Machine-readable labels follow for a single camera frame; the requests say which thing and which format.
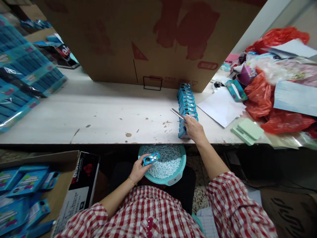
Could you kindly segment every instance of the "black wire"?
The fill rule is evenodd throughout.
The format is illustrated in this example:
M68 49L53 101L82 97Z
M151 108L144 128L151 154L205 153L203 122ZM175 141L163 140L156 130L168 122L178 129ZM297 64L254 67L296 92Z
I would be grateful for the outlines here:
M312 191L312 192L317 193L317 190L315 190L315 189L306 188L306 187L303 187L303 186L301 186L301 185L299 185L299 184L294 183L293 181L291 181L291 180L289 180L289 179L287 179L287 178L285 178L285 179L286 179L287 181L291 182L292 184L295 184L295 185L298 186L298 187L301 187L301 188L303 188L303 189L307 189L307 190L310 190L310 191Z

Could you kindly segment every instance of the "cardboard box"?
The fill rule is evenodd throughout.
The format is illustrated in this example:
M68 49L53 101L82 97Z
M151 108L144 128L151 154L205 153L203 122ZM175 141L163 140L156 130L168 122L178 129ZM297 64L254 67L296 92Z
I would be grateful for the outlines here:
M94 81L202 92L266 0L36 3Z
M261 189L262 206L278 237L317 237L317 195Z
M54 229L58 231L61 226L65 227L65 219L68 216L91 206L99 168L99 156L69 151L29 157L19 161L2 162L0 169L30 163L49 163L54 170L61 172L55 187L41 197L41 199L47 199L51 210L41 223L51 220L57 221L52 232L42 236L49 238L53 236Z
M37 19L46 20L45 15L36 4L26 6L14 5L11 6L11 9L22 21L26 21L28 19L33 21L36 21Z

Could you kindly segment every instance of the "stack of blue packages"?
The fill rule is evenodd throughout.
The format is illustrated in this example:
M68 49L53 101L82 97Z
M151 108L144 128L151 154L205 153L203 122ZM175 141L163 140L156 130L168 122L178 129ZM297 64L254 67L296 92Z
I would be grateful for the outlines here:
M24 165L0 173L0 237L36 238L49 232L54 221L38 224L50 212L42 193L52 189L59 172L48 165Z
M193 92L192 92L190 84L186 84L186 83L181 84L178 90L177 99L178 99L178 105L179 105L178 107L179 113L182 114L183 116L191 115L193 118L195 118L198 121L195 98L193 96ZM186 132L186 127L184 126L183 123L185 123L185 121L180 118L178 137L182 139L190 139Z
M67 81L36 47L0 15L0 133Z

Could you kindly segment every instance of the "finger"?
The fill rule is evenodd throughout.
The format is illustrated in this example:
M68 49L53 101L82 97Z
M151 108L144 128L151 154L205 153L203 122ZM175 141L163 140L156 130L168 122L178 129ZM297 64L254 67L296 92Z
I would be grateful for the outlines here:
M141 155L140 158L136 161L136 163L138 164L142 164L143 162L143 158L146 157L146 156L149 156L150 154L144 154L144 155Z
M142 168L141 168L142 172L144 172L144 173L147 172L148 169L152 167L152 165L153 165L153 163L150 163L150 164L148 164L148 165L142 167Z

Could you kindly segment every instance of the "teal plastic basin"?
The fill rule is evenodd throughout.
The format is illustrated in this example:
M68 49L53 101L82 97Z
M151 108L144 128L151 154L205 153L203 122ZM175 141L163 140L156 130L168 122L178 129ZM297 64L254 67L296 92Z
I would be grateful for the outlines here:
M152 175L150 175L148 172L145 173L145 177L150 180L153 183L156 184L165 184L167 186L171 186L175 183L177 183L183 176L183 171L186 165L186 151L185 151L185 147L183 145L178 145L179 149L181 151L182 154L182 158L181 161L179 163L179 167L178 169L174 172L174 174L172 174L171 176L167 177L167 178L155 178ZM144 145L142 145L139 149L139 156L138 158L141 157L141 155L143 155L143 151L144 151Z

